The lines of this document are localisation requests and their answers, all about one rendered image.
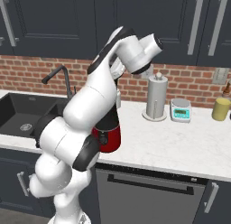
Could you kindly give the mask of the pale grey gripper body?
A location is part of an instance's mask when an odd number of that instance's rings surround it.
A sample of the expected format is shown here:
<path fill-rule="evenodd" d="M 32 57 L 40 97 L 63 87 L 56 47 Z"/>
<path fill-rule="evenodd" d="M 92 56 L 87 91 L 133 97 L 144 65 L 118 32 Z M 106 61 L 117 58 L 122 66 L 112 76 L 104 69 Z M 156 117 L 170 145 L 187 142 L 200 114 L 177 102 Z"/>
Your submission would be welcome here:
<path fill-rule="evenodd" d="M 109 66 L 113 79 L 119 79 L 125 72 L 125 66 L 119 58 L 116 58 L 114 61 L 110 61 Z"/>

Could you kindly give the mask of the red and black blender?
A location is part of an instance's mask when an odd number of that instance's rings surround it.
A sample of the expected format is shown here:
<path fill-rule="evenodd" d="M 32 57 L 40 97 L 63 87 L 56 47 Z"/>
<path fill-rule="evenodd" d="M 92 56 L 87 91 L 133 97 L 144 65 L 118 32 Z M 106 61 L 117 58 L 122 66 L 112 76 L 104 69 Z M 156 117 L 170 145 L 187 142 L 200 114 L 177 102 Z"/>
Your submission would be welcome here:
<path fill-rule="evenodd" d="M 121 130 L 116 104 L 93 127 L 92 135 L 98 140 L 101 153 L 112 153 L 120 147 Z"/>

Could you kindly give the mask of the grey paper towel holder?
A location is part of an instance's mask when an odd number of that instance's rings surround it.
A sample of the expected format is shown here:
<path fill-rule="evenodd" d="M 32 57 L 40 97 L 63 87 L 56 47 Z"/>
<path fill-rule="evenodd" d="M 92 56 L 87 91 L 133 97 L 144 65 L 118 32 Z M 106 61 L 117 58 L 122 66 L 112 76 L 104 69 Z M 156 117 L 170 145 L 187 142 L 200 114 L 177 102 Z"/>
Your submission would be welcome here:
<path fill-rule="evenodd" d="M 149 77 L 146 109 L 142 112 L 145 119 L 159 122 L 167 117 L 164 111 L 168 79 L 160 72 Z"/>

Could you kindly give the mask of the black tap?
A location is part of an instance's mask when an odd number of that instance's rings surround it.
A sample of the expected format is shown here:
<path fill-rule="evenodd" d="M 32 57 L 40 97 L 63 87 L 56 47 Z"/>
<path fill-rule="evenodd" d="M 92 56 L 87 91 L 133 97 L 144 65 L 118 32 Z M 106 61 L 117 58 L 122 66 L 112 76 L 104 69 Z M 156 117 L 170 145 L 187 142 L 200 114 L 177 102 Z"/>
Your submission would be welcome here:
<path fill-rule="evenodd" d="M 67 90 L 67 98 L 68 100 L 71 100 L 73 97 L 73 93 L 70 89 L 70 84 L 69 84 L 69 74 L 68 74 L 68 70 L 64 65 L 60 65 L 58 68 L 56 68 L 55 70 L 53 70 L 50 74 L 46 75 L 43 79 L 42 79 L 42 83 L 43 84 L 48 84 L 48 81 L 53 78 L 56 74 L 58 74 L 60 71 L 63 71 L 64 73 L 64 78 L 65 78 L 65 84 L 66 84 L 66 90 Z"/>

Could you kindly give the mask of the white kitchen scale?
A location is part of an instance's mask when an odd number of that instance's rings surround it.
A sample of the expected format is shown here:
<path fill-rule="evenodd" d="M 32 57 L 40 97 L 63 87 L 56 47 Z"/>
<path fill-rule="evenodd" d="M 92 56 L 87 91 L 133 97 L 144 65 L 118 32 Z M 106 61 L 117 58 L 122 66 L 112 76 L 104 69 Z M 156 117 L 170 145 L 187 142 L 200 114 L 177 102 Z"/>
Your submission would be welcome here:
<path fill-rule="evenodd" d="M 180 123 L 189 123 L 191 120 L 191 104 L 185 98 L 173 98 L 170 103 L 171 120 Z"/>

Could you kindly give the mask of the black sink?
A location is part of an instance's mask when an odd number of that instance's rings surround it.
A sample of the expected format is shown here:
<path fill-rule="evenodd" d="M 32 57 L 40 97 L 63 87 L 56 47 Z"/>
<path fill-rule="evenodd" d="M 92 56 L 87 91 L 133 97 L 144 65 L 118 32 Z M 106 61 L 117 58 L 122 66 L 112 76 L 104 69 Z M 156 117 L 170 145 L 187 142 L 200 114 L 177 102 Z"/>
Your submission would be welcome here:
<path fill-rule="evenodd" d="M 47 115 L 62 115 L 66 98 L 7 93 L 0 98 L 0 134 L 33 138 L 37 121 Z"/>

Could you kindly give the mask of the yellow canister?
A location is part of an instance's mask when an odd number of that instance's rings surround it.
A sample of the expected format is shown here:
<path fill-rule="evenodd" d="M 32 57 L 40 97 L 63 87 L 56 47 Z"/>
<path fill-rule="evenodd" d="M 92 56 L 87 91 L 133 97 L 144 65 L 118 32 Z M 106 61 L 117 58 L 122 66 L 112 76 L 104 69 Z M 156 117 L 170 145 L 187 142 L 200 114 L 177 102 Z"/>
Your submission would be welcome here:
<path fill-rule="evenodd" d="M 227 98 L 217 98 L 213 106 L 212 118 L 216 121 L 224 121 L 231 106 L 231 101 Z"/>

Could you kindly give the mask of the brown bottle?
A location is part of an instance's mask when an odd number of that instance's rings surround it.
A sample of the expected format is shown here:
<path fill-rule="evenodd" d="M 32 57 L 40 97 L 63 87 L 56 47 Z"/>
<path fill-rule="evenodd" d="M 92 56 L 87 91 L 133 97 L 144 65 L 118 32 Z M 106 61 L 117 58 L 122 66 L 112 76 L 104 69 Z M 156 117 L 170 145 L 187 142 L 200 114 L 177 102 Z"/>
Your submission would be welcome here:
<path fill-rule="evenodd" d="M 222 97 L 223 98 L 229 98 L 229 94 L 230 94 L 230 86 L 231 86 L 231 79 L 228 81 L 226 88 L 223 91 Z"/>

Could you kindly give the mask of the grey dishwasher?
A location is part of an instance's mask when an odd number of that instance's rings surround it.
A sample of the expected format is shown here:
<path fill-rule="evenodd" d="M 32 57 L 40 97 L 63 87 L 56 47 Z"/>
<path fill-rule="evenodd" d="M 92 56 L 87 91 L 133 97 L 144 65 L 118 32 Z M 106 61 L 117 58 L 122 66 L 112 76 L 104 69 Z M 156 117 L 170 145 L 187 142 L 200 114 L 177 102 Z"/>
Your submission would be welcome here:
<path fill-rule="evenodd" d="M 107 176 L 185 190 L 193 195 L 109 182 Z M 162 173 L 98 163 L 97 192 L 102 224 L 192 224 L 208 181 L 199 177 Z"/>

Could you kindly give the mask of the dark base cupboard door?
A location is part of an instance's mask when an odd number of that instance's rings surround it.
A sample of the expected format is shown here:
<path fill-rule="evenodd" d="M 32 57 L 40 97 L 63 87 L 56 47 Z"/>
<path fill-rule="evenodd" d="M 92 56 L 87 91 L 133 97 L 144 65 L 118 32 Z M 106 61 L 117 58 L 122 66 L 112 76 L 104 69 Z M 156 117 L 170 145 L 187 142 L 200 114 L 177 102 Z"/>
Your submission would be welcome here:
<path fill-rule="evenodd" d="M 212 182 L 215 182 L 219 189 L 209 213 L 205 213 L 204 202 L 208 201 Z M 208 181 L 193 224 L 231 224 L 231 182 Z"/>
<path fill-rule="evenodd" d="M 17 173 L 24 172 L 23 179 L 29 188 L 29 176 L 35 173 L 40 154 L 0 148 L 0 208 L 51 218 L 55 214 L 53 198 L 37 199 L 29 192 L 24 196 Z"/>

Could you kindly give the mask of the grey wall socket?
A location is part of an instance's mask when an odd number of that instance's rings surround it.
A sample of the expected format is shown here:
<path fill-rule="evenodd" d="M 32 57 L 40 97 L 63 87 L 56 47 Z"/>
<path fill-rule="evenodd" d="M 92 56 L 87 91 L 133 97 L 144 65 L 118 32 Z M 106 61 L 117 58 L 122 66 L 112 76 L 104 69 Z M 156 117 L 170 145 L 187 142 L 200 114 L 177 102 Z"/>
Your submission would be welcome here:
<path fill-rule="evenodd" d="M 152 75 L 153 75 L 153 65 L 151 64 L 149 69 L 143 73 L 143 77 L 145 79 L 149 79 L 149 77 Z"/>
<path fill-rule="evenodd" d="M 212 83 L 217 85 L 225 85 L 228 72 L 228 68 L 216 68 Z"/>

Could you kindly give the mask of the dark wall cupboard door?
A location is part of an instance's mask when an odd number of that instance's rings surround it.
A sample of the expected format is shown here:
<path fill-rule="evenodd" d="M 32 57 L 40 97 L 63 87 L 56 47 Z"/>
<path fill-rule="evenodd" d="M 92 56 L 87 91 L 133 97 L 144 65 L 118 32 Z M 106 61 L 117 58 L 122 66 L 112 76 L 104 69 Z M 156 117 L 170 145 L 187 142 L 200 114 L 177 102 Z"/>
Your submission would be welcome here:
<path fill-rule="evenodd" d="M 13 55 L 14 50 L 8 38 L 5 22 L 0 10 L 0 55 Z"/>
<path fill-rule="evenodd" d="M 95 0 L 97 47 L 102 49 L 110 34 L 118 27 L 134 29 L 138 38 L 155 34 L 163 51 L 155 63 L 194 65 L 206 20 L 209 0 L 204 0 L 192 55 L 188 45 L 196 0 Z"/>
<path fill-rule="evenodd" d="M 97 54 L 94 0 L 14 0 L 14 53 L 87 60 Z"/>
<path fill-rule="evenodd" d="M 228 0 L 226 4 L 226 11 L 218 36 L 215 54 L 208 56 L 218 8 L 219 0 L 209 0 L 197 65 L 202 67 L 231 68 L 231 0 Z"/>

